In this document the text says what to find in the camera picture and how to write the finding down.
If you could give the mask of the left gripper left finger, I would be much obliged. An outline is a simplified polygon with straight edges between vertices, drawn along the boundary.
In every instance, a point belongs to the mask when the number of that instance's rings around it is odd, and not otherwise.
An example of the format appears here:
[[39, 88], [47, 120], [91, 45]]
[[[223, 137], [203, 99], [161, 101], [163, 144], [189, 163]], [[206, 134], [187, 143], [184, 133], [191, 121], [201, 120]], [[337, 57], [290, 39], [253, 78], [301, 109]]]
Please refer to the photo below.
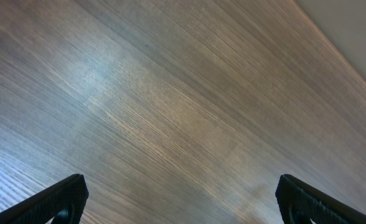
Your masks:
[[73, 174], [0, 213], [0, 224], [78, 224], [89, 192], [82, 174]]

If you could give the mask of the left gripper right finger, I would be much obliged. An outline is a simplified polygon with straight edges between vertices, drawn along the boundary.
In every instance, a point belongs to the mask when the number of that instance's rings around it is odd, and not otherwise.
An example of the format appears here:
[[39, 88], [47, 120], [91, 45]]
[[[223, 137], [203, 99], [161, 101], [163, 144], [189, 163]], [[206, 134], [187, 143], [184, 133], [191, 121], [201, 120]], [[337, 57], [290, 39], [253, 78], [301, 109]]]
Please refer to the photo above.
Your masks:
[[291, 174], [279, 178], [275, 192], [285, 224], [366, 224], [366, 215]]

